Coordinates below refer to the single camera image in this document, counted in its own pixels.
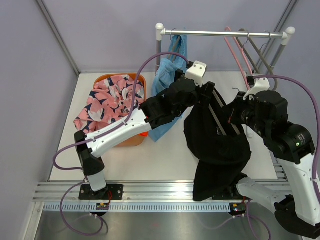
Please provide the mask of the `black shorts hanger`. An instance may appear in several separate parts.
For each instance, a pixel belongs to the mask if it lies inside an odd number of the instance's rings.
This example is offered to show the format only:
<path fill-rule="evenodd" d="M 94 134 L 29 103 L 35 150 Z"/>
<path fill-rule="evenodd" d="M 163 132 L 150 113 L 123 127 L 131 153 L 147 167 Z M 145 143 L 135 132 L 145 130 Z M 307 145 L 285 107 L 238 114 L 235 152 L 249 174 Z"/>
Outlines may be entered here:
<path fill-rule="evenodd" d="M 208 107 L 221 136 L 239 136 L 242 133 L 241 128 L 229 123 L 228 116 L 224 111 L 225 102 L 215 88 L 212 91 L 212 97 Z"/>

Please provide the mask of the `black shorts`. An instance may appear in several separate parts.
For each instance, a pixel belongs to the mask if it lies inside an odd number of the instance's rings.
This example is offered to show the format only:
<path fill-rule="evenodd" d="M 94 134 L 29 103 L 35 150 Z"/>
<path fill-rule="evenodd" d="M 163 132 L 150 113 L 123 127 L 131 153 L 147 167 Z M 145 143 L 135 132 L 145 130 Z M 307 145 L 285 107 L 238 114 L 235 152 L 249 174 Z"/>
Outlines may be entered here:
<path fill-rule="evenodd" d="M 223 136 L 208 106 L 195 105 L 184 121 L 187 147 L 199 160 L 193 184 L 193 200 L 201 202 L 221 194 L 238 178 L 252 152 L 241 124 L 237 136 Z"/>

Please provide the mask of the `grey hanger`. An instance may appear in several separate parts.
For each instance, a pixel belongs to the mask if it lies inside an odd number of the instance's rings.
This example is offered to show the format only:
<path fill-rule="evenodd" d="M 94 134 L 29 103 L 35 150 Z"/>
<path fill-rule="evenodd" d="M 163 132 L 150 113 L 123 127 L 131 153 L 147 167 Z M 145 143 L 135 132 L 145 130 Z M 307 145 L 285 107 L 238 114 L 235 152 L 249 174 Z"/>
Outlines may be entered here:
<path fill-rule="evenodd" d="M 258 69 L 257 65 L 254 63 L 253 59 L 251 58 L 250 54 L 248 53 L 248 51 L 245 49 L 245 44 L 242 43 L 238 37 L 235 38 L 236 42 L 238 43 L 239 47 L 241 50 L 243 50 L 244 52 L 244 59 L 245 60 L 249 60 L 249 62 L 251 63 L 254 71 L 256 74 L 260 74 L 260 70 Z M 263 62 L 264 66 L 266 67 L 266 69 L 268 70 L 268 72 L 266 73 L 267 75 L 273 75 L 273 68 L 270 64 L 267 63 L 266 59 L 263 57 L 261 49 L 258 49 L 257 45 L 255 44 L 255 42 L 251 39 L 248 38 L 247 39 L 250 44 L 252 45 L 252 47 L 254 48 L 255 52 L 257 53 L 257 55 L 259 56 L 259 59 Z"/>

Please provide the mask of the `orange shorts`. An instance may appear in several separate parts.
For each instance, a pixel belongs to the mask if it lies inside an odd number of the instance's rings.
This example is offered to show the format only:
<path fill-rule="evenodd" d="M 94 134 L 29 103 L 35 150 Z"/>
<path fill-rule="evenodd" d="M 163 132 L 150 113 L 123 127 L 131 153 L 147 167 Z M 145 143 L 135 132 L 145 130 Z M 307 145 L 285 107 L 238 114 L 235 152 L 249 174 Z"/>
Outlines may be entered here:
<path fill-rule="evenodd" d="M 139 134 L 141 137 L 147 137 L 148 136 L 148 132 L 143 132 Z"/>

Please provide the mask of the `pink patterned shorts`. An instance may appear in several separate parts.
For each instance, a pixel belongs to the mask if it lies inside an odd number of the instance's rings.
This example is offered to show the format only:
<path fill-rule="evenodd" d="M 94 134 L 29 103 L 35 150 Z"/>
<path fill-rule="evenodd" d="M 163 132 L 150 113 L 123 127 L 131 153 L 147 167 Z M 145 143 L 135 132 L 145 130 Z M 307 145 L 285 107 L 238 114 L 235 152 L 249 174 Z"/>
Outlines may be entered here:
<path fill-rule="evenodd" d="M 73 121 L 75 128 L 84 133 L 101 130 L 110 124 L 125 118 L 134 100 L 138 108 L 144 100 L 144 86 L 128 75 L 115 75 L 93 85 L 85 107 Z"/>

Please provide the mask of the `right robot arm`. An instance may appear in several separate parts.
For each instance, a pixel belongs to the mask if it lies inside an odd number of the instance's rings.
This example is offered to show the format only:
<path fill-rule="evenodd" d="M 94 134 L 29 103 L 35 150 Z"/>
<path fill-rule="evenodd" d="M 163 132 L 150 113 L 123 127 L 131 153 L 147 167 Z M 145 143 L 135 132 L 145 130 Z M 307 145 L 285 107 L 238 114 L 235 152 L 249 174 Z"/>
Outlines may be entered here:
<path fill-rule="evenodd" d="M 285 195 L 245 177 L 226 186 L 233 199 L 241 195 L 272 212 L 288 232 L 318 239 L 320 236 L 320 203 L 312 175 L 316 149 L 310 132 L 289 122 L 288 101 L 276 91 L 249 94 L 239 92 L 225 106 L 231 124 L 246 125 L 263 140 L 281 165 L 291 188 Z"/>

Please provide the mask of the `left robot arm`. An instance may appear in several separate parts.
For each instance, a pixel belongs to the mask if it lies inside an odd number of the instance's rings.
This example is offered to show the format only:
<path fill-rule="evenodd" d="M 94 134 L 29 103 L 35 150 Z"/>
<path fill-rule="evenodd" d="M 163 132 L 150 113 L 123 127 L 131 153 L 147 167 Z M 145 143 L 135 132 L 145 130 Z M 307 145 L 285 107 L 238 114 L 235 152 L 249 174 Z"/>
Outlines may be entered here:
<path fill-rule="evenodd" d="M 169 88 L 140 104 L 126 118 L 88 134 L 76 132 L 76 152 L 89 182 L 90 194 L 100 200 L 108 192 L 102 155 L 136 135 L 171 123 L 189 107 L 197 104 L 208 106 L 214 88 L 212 82 L 199 85 L 192 79 L 180 77 Z"/>

